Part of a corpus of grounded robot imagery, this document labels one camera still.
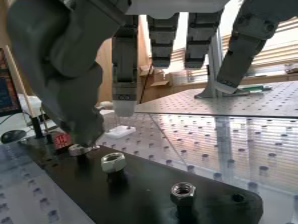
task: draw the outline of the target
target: perforated metal table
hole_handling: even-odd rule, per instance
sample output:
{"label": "perforated metal table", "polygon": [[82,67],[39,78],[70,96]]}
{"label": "perforated metal table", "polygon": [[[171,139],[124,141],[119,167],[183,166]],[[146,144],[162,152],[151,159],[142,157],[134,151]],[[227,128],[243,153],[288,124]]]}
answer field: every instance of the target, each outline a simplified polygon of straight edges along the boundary
{"label": "perforated metal table", "polygon": [[269,84],[272,89],[247,96],[194,99],[186,90],[136,106],[136,112],[256,117],[298,117],[298,82]]}

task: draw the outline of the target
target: window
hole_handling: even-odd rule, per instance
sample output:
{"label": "window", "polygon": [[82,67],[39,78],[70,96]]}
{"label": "window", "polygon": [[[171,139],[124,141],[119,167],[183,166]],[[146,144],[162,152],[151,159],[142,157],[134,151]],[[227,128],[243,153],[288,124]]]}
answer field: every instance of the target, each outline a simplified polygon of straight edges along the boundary
{"label": "window", "polygon": [[[238,14],[243,0],[230,0],[224,6],[222,14],[219,31],[222,37],[223,55],[228,47],[230,33],[232,23]],[[140,16],[143,27],[144,44],[147,56],[150,57],[150,40],[146,24],[146,16]],[[186,47],[187,33],[187,13],[179,14],[176,37],[171,54],[171,63],[164,73],[172,74],[172,85],[183,85],[188,83],[199,83],[207,81],[207,70],[204,64],[199,70],[186,71],[183,68],[183,55]],[[247,71],[247,76],[272,76],[285,74],[285,66],[298,63],[298,19],[292,18],[279,24],[273,37],[267,41],[261,52],[256,55],[252,65]]]}

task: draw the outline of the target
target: mounting hole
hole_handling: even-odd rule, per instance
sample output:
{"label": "mounting hole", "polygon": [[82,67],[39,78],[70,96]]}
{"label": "mounting hole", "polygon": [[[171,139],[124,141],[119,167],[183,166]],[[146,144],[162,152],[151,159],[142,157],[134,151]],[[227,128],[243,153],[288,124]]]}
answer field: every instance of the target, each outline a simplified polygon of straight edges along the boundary
{"label": "mounting hole", "polygon": [[244,201],[244,197],[243,197],[243,195],[240,195],[240,194],[232,194],[232,195],[231,195],[231,200],[232,200],[234,202],[236,202],[236,203],[240,203],[240,202]]}

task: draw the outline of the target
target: metal plate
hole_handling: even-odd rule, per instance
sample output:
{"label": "metal plate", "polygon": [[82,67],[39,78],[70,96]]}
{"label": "metal plate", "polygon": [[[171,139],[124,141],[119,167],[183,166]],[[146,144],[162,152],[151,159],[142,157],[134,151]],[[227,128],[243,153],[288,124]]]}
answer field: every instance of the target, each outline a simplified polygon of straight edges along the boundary
{"label": "metal plate", "polygon": [[94,224],[17,143],[0,146],[0,223]]}
{"label": "metal plate", "polygon": [[[100,158],[111,152],[100,147],[86,154],[83,162],[66,157],[57,166],[45,166],[47,175],[94,223],[257,224],[261,200],[256,194],[128,154],[124,181],[110,184]],[[191,222],[178,220],[170,201],[170,189],[178,182],[188,182],[196,188]],[[244,197],[243,202],[232,200],[235,194]]]}
{"label": "metal plate", "polygon": [[249,189],[263,199],[261,224],[298,224],[298,120],[134,114],[104,115],[106,130],[135,127],[98,144]]}
{"label": "metal plate", "polygon": [[272,90],[247,96],[194,99],[186,90],[136,106],[135,112],[253,117],[298,117],[298,82],[271,84]]}

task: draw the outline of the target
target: wall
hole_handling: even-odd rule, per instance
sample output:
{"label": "wall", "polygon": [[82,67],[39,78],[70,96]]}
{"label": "wall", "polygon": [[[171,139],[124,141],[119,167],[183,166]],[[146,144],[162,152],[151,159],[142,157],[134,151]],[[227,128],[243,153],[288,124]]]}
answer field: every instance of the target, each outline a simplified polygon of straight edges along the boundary
{"label": "wall", "polygon": [[[0,0],[0,48],[3,48],[5,45],[10,46],[10,41],[9,41],[9,38],[7,38],[7,35],[6,35],[6,2],[3,0]],[[13,69],[10,69],[10,73],[11,73],[11,77],[15,77],[15,74],[14,74],[14,71]],[[22,84],[23,84],[23,87],[25,87],[25,90],[26,90],[26,94],[27,95],[33,95],[33,92],[31,92],[31,89],[29,87],[29,84],[25,80],[25,77],[23,75],[21,74],[21,71],[19,71],[19,76],[21,76],[21,79],[22,79]],[[19,87],[14,81],[14,86],[15,86],[15,89],[17,89],[17,92],[19,93]]]}
{"label": "wall", "polygon": [[97,52],[95,62],[102,68],[102,83],[98,88],[98,103],[111,101],[111,39],[107,39]]}

